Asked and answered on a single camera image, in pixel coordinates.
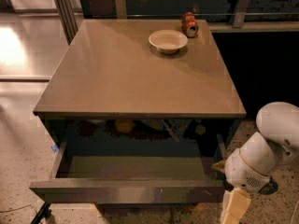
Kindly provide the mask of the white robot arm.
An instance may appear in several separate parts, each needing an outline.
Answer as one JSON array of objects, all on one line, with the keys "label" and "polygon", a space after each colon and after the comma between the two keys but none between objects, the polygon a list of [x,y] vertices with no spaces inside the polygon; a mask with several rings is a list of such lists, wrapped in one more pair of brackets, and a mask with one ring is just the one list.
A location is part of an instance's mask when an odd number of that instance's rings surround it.
[{"label": "white robot arm", "polygon": [[270,195],[278,190],[272,173],[299,157],[299,107],[273,102],[257,116],[258,131],[212,169],[225,174],[233,186],[223,197],[221,224],[239,224],[247,212],[252,193]]}]

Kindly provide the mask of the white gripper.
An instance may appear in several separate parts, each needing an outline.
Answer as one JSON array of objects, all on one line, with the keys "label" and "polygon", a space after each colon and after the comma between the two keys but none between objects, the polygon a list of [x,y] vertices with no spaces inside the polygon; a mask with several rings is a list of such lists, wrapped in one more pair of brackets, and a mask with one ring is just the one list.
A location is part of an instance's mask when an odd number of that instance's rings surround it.
[{"label": "white gripper", "polygon": [[235,187],[224,192],[221,224],[239,224],[251,203],[249,193],[271,195],[278,191],[278,183],[271,176],[278,162],[278,146],[255,133],[227,160],[211,165],[212,170],[225,173],[227,182]]}]

